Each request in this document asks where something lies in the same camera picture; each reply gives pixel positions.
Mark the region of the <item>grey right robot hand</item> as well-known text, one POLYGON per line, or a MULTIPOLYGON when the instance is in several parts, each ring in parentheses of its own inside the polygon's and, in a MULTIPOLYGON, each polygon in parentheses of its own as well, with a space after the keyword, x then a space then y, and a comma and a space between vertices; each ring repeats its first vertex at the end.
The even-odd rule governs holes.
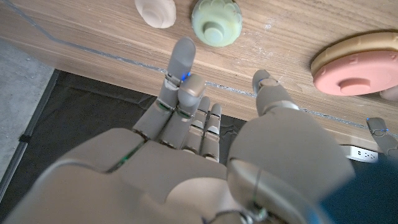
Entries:
POLYGON ((173 49, 158 98, 132 129, 113 128, 57 159, 6 223, 330 223, 321 201, 354 177, 335 139, 266 71, 259 116, 218 159, 221 106, 192 74, 195 44, 173 49))

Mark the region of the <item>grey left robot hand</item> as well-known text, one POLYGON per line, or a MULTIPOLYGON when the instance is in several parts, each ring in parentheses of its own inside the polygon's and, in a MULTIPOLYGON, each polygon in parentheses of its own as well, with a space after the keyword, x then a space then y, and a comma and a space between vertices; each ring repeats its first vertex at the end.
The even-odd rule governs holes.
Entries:
POLYGON ((385 121, 382 118, 367 118, 366 123, 381 151, 387 157, 397 160, 397 140, 387 133, 385 121))

